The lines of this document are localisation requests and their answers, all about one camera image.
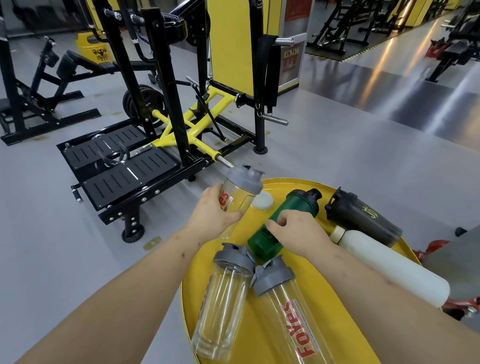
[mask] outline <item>white water bottle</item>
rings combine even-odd
[[[435,307],[450,295],[450,285],[442,277],[400,255],[363,232],[335,227],[330,240],[398,286]]]

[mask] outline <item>hand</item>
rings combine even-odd
[[[201,245],[218,238],[228,226],[243,216],[242,211],[225,212],[221,209],[218,202],[221,188],[222,184],[219,183],[202,192],[202,196],[185,226],[192,234],[195,234]]]
[[[283,210],[276,222],[267,220],[265,226],[284,247],[304,258],[308,258],[318,247],[332,244],[326,232],[308,212]]]

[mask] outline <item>forearm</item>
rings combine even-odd
[[[476,363],[480,336],[334,244],[309,261],[332,286],[383,364]]]
[[[140,363],[200,247],[180,230],[99,289],[18,364]]]

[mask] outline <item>gray bottle lid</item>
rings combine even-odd
[[[213,261],[218,266],[221,267],[225,263],[234,264],[253,274],[257,262],[247,249],[246,245],[236,245],[231,243],[222,243],[222,245],[223,249],[218,251],[213,258]]]
[[[254,170],[250,166],[242,164],[234,168],[230,168],[227,172],[227,178],[241,189],[251,194],[259,194],[264,187],[262,183],[261,170]]]
[[[282,254],[270,259],[262,266],[255,268],[250,286],[253,287],[255,295],[271,290],[282,283],[295,278],[292,268],[288,267],[282,259]]]

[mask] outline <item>person's right arm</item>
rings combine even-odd
[[[334,289],[382,364],[480,363],[480,335],[332,243],[309,214],[285,210],[265,225]]]

